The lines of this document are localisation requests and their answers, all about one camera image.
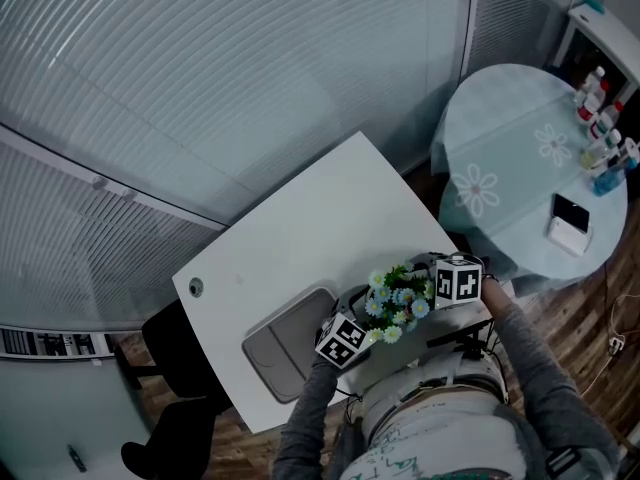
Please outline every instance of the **gray tray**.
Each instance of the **gray tray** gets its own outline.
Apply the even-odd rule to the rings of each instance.
[[[242,342],[249,362],[281,404],[300,396],[316,356],[316,332],[335,303],[328,290],[317,288]]]

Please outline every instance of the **round table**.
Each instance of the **round table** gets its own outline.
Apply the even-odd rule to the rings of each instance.
[[[603,197],[579,166],[587,145],[574,119],[574,90],[539,69],[485,68],[456,90],[432,146],[432,172],[451,178],[440,224],[463,233],[490,271],[516,295],[560,288],[594,272],[612,254],[627,212],[627,187]],[[593,238],[576,258],[546,238],[553,193],[586,208]]]

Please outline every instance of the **gray sleeve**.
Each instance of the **gray sleeve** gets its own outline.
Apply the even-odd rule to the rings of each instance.
[[[313,363],[311,375],[282,430],[280,449],[273,463],[275,480],[322,479],[324,419],[338,385],[338,372],[338,368],[320,356]]]
[[[617,471],[618,449],[609,431],[582,400],[522,310],[516,305],[509,309],[496,322],[496,331],[520,382],[527,420],[542,444],[548,450],[596,450]]]

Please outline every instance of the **black chair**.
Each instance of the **black chair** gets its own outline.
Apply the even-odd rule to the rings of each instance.
[[[210,398],[177,402],[162,412],[149,442],[120,450],[129,471],[147,480],[199,480],[209,464],[220,408]]]
[[[179,300],[147,320],[142,336],[156,366],[131,366],[120,347],[114,351],[118,366],[134,389],[141,389],[138,377],[162,375],[181,398],[208,396],[218,407],[231,407]]]

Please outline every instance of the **smartphone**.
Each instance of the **smartphone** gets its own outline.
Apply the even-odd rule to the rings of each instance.
[[[554,194],[551,214],[553,217],[558,217],[571,224],[583,233],[589,231],[589,212],[560,194]]]

